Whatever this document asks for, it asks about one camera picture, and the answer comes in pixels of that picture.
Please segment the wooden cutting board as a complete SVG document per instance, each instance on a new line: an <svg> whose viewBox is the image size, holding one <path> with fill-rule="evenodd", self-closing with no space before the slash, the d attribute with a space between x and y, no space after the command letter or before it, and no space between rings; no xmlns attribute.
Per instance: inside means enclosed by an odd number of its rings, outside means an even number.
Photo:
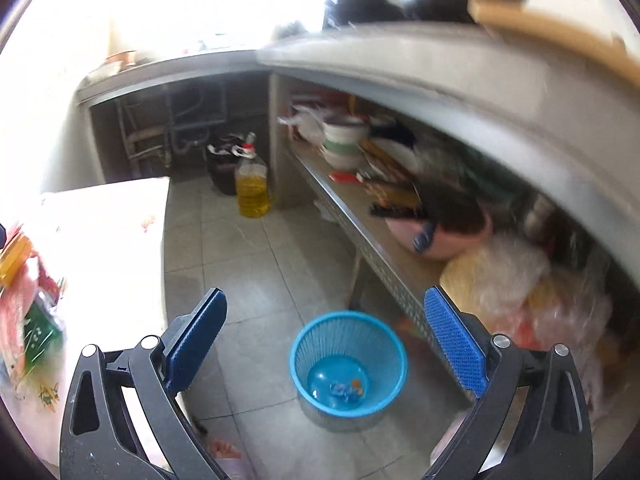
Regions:
<svg viewBox="0 0 640 480"><path fill-rule="evenodd" d="M521 3L511 0L468 0L468 13L480 26L572 52L639 87L639 59L627 52L620 36L605 39L585 27L527 10Z"/></svg>

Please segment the copper bowl on counter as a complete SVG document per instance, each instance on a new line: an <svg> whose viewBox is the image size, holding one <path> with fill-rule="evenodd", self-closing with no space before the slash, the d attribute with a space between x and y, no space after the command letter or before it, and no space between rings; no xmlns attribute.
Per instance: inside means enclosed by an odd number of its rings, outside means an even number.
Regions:
<svg viewBox="0 0 640 480"><path fill-rule="evenodd" d="M120 63L120 67L135 66L137 63L137 51L125 50L113 53L106 58L105 63Z"/></svg>

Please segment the white plastic bag on shelf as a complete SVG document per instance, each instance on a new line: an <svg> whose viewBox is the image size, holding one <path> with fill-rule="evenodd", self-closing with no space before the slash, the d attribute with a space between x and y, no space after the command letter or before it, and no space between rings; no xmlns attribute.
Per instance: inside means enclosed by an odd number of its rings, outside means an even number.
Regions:
<svg viewBox="0 0 640 480"><path fill-rule="evenodd" d="M279 116L278 123L295 127L298 135L306 142L320 146L323 144L326 134L324 133L324 117L318 110L298 110L293 116Z"/></svg>

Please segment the yellow plastic bag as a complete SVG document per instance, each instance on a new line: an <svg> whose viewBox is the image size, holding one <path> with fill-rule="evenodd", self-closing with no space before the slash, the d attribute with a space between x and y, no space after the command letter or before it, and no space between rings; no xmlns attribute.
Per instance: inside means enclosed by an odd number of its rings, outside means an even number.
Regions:
<svg viewBox="0 0 640 480"><path fill-rule="evenodd" d="M491 333L507 333L509 318L549 272L542 249L524 238L498 234L450 260L439 285L460 311L475 315Z"/></svg>

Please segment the pink patterned tablecloth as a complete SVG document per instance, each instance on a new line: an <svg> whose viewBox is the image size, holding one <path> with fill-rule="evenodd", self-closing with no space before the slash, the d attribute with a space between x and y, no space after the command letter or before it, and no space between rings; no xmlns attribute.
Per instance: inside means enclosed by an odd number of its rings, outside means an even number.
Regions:
<svg viewBox="0 0 640 480"><path fill-rule="evenodd" d="M60 402L52 408L17 396L1 379L1 399L43 463L58 466L64 404L80 352L128 349L167 326L163 237L169 181L133 180L46 193L24 214L50 277L62 281L65 328Z"/></svg>

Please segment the stacked white green bowls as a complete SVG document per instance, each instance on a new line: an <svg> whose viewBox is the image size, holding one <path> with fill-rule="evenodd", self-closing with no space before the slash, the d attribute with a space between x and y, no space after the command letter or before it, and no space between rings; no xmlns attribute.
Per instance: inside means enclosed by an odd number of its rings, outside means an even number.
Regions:
<svg viewBox="0 0 640 480"><path fill-rule="evenodd" d="M363 119L333 114L323 122L321 154L335 170L354 171L362 163L359 142L370 136L370 125Z"/></svg>

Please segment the black bucket under counter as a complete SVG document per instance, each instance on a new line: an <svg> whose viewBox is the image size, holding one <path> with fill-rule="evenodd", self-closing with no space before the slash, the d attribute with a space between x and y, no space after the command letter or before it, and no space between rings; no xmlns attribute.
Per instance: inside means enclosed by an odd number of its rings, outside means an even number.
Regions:
<svg viewBox="0 0 640 480"><path fill-rule="evenodd" d="M240 148L244 138L237 133L215 136L206 146L206 166L216 189L224 195L235 196L235 168L239 157L232 148Z"/></svg>

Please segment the yellow cooking oil jug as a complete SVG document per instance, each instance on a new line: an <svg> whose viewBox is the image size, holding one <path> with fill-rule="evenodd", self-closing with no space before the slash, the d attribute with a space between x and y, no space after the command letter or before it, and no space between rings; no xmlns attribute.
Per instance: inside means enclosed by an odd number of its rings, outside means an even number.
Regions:
<svg viewBox="0 0 640 480"><path fill-rule="evenodd" d="M256 134L250 132L244 141L232 148L238 158L235 168L235 193L239 213L245 218L262 218L270 209L268 167L255 148Z"/></svg>

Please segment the pink plastic basin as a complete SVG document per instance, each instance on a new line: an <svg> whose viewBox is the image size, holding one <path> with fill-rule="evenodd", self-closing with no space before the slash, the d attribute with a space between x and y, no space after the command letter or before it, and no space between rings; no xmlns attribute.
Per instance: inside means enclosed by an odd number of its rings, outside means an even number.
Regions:
<svg viewBox="0 0 640 480"><path fill-rule="evenodd" d="M421 206L412 214L386 217L385 223L396 242L410 254L439 261L482 244L492 233L491 218L482 207L455 210L447 217Z"/></svg>

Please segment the blue plastic waste basket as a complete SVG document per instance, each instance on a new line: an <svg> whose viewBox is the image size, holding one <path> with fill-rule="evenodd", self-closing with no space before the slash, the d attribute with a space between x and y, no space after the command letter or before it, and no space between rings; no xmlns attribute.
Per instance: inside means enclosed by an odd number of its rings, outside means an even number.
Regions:
<svg viewBox="0 0 640 480"><path fill-rule="evenodd" d="M343 310L308 323L295 338L288 370L300 407L316 425L332 432L372 427L405 387L409 371L406 349L396 333L378 318ZM358 378L364 395L347 404L329 395L332 382Z"/></svg>

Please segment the orange white medicine box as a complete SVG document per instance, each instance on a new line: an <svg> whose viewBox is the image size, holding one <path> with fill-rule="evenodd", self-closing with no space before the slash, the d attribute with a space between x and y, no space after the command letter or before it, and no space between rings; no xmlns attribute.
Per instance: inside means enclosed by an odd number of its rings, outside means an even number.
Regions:
<svg viewBox="0 0 640 480"><path fill-rule="evenodd" d="M31 254L32 241L25 234L18 232L1 252L0 284L2 287L9 286L13 282Z"/></svg>

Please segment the red contents plastic bag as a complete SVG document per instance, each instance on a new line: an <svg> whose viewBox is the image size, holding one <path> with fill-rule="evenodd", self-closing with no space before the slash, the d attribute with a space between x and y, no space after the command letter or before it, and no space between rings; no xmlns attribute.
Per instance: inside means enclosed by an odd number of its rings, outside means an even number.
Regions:
<svg viewBox="0 0 640 480"><path fill-rule="evenodd" d="M606 292L574 275L549 275L524 302L489 325L519 347L548 350L566 344L574 354L590 354L605 332L612 301Z"/></svg>

